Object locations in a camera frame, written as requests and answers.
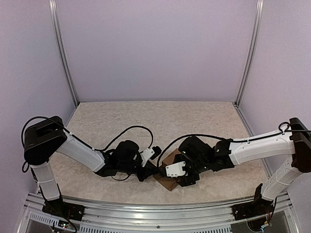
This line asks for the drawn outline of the brown cardboard paper box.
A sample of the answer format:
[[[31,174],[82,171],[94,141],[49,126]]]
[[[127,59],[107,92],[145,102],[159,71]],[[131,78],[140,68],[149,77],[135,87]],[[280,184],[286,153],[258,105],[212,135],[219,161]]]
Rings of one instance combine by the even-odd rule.
[[[180,154],[181,152],[178,149],[175,149],[161,162],[160,168],[164,168],[164,171],[166,171],[166,167],[174,164],[175,157]],[[159,182],[163,187],[165,187],[168,191],[173,191],[179,185],[178,182],[180,178],[185,174],[186,174],[185,171],[178,172],[177,173],[178,176],[175,177],[162,177],[159,174],[154,174],[153,178],[157,182]]]

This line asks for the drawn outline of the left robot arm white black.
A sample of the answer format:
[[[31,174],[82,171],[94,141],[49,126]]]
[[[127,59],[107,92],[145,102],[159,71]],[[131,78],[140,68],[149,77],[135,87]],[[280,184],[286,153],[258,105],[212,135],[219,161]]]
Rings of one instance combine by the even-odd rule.
[[[22,128],[21,142],[24,149],[23,172],[31,170],[44,199],[44,211],[65,215],[70,204],[63,201],[55,181],[50,158],[60,153],[84,165],[100,177],[114,177],[118,173],[136,175],[140,182],[157,173],[151,162],[162,152],[150,144],[140,150],[131,140],[120,142],[116,148],[96,149],[75,136],[63,124],[59,116],[37,116],[29,119]]]

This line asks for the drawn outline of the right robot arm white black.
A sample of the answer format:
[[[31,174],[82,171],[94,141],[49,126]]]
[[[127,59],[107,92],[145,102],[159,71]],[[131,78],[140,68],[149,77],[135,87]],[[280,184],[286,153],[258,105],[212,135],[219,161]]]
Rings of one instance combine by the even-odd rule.
[[[220,140],[214,147],[197,136],[186,138],[178,150],[180,185],[188,186],[205,171],[214,172],[234,168],[245,162],[285,155],[282,166],[255,190],[254,199],[234,205],[235,219],[244,219],[271,213],[278,194],[297,177],[311,171],[311,132],[296,117],[282,122],[274,132],[246,139]]]

